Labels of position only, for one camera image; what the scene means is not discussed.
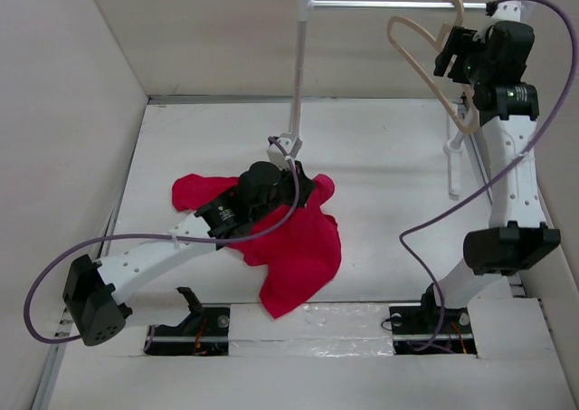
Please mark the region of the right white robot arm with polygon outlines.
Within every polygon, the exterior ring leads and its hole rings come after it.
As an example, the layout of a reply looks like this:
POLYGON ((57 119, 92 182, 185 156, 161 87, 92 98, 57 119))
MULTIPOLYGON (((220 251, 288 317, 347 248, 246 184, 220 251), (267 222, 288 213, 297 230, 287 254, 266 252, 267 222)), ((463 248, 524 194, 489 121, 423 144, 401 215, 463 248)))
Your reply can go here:
POLYGON ((455 26, 435 60, 434 75, 472 88, 470 106, 489 157, 491 214, 488 228, 466 234, 461 260, 426 289, 420 305, 392 313, 396 335, 437 337, 481 291, 532 268, 561 242, 539 203, 538 93, 522 80, 534 41, 532 27, 519 22, 496 21, 481 32, 455 26))

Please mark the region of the red t shirt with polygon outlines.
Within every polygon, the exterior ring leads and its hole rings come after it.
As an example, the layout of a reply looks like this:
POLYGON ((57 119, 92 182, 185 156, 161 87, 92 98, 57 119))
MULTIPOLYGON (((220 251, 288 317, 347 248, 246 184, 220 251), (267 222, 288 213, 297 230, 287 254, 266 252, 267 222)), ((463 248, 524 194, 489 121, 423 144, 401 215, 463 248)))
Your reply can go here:
MULTIPOLYGON (((190 174, 172 186, 172 205, 177 212, 194 211, 233 186, 237 177, 205 177, 190 174)), ((313 178, 315 189, 307 205, 295 210, 279 229, 258 239, 229 244, 242 254, 248 266, 267 266, 260 300, 264 309, 278 319, 307 302, 337 274, 342 261, 342 244, 337 221, 321 206, 335 193, 327 175, 313 178)), ((276 224, 290 207, 283 205, 254 226, 252 234, 276 224)))

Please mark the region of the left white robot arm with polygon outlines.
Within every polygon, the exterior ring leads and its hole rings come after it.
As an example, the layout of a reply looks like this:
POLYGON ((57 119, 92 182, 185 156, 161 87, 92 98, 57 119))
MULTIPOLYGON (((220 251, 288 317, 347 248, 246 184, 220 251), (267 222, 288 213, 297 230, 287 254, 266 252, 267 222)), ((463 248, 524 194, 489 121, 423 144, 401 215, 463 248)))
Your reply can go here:
POLYGON ((284 207, 289 215, 306 205, 316 187, 298 161, 279 168, 259 161, 215 193, 199 190, 200 205, 168 234, 147 234, 140 245, 117 256, 75 259, 63 301, 87 347, 102 345, 135 325, 128 299, 144 286, 195 258, 229 243, 253 241, 256 224, 284 207))

